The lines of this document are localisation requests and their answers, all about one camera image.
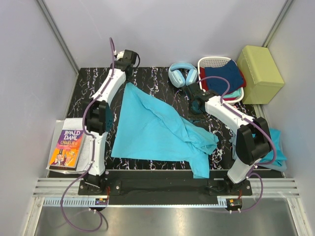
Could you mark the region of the turquoise t-shirt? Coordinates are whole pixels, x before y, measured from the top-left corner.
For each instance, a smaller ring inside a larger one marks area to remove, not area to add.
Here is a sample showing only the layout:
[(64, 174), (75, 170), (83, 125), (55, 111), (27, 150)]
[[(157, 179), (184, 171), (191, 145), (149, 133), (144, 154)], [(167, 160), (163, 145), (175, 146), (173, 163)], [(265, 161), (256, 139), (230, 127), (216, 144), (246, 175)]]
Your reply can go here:
[(181, 117), (169, 104), (127, 83), (111, 156), (187, 161), (194, 178), (209, 178), (216, 135)]

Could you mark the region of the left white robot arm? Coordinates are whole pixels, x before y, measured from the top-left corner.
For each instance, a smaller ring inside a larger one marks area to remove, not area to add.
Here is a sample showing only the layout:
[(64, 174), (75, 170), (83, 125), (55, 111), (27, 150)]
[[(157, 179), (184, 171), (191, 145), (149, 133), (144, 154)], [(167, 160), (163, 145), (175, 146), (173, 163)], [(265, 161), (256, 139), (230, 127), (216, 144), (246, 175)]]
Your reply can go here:
[(119, 88), (133, 75), (133, 68), (140, 64), (139, 54), (131, 50), (119, 52), (114, 59), (106, 79), (86, 106), (82, 119), (86, 134), (91, 138), (90, 163), (83, 180), (97, 195), (106, 190), (105, 143), (114, 122), (110, 104)]

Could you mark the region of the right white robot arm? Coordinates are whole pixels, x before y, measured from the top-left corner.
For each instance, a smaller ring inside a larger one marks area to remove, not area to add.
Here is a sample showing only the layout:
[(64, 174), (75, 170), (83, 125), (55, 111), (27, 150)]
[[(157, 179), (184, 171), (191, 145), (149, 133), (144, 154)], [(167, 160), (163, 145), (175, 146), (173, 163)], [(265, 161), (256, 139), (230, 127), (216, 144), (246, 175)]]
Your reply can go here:
[(224, 180), (218, 184), (219, 190), (234, 195), (243, 182), (270, 151), (276, 154), (267, 121), (253, 118), (226, 103), (215, 92), (202, 91), (196, 83), (184, 87), (189, 99), (189, 111), (198, 116), (210, 114), (227, 125), (233, 132), (236, 160), (228, 170)]

